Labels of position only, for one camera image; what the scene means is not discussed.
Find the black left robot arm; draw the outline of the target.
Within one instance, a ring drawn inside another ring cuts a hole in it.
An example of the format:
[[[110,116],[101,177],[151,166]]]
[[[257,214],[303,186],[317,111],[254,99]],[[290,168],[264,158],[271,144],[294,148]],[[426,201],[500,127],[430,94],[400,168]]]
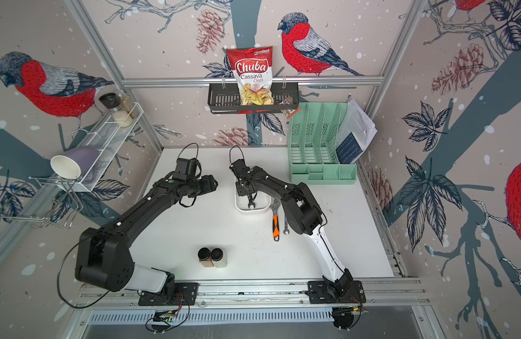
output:
[[[177,159],[176,168],[154,183],[148,193],[117,220],[99,229],[89,228],[78,242],[75,278],[111,292],[140,290],[160,294],[173,275],[135,264],[129,251],[136,238],[163,212],[214,192],[218,182],[202,175],[200,162]]]

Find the white plastic storage box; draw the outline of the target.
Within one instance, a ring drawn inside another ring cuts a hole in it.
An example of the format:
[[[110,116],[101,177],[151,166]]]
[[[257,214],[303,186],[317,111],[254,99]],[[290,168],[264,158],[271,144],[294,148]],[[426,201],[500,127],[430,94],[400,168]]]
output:
[[[264,213],[270,208],[272,200],[268,194],[255,191],[252,184],[235,180],[235,207],[240,213]]]

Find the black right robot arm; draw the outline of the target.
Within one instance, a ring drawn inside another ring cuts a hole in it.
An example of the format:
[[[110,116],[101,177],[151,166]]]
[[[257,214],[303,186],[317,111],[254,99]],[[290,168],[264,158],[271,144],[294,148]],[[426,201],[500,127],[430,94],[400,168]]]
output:
[[[339,260],[325,233],[324,213],[305,183],[291,184],[269,175],[264,169],[246,165],[238,159],[229,169],[236,177],[239,196],[263,192],[277,200],[284,210],[288,226],[305,235],[323,273],[323,294],[330,302],[342,302],[355,287],[349,269]]]

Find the orange handled adjustable wrench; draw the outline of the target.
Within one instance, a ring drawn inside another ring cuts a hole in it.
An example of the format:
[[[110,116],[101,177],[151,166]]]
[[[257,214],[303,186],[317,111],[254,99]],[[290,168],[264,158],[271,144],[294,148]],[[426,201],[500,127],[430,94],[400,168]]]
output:
[[[279,215],[278,210],[280,207],[280,201],[276,198],[272,199],[272,202],[270,204],[270,209],[273,213],[272,218],[272,234],[273,234],[273,240],[275,242],[278,242],[280,240],[280,223],[279,223]]]

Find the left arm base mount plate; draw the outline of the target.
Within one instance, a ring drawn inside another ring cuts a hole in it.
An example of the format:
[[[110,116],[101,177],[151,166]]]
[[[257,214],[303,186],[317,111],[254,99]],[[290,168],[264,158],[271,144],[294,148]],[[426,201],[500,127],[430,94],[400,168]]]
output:
[[[200,284],[197,282],[172,282],[164,286],[161,292],[141,292],[139,306],[194,306]]]

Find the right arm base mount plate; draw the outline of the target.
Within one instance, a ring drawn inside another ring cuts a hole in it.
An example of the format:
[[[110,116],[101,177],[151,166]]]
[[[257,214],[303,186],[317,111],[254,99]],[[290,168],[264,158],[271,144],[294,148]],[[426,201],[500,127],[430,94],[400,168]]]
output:
[[[311,304],[364,304],[366,295],[361,281],[352,281],[344,288],[326,281],[308,281],[304,292]]]

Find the long silver combination wrench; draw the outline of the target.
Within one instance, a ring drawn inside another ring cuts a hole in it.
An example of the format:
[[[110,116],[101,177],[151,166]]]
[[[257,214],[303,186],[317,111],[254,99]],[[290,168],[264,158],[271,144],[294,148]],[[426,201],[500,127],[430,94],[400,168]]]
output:
[[[251,205],[248,205],[248,209],[253,209],[255,207],[256,207],[256,204],[253,202],[251,202]]]

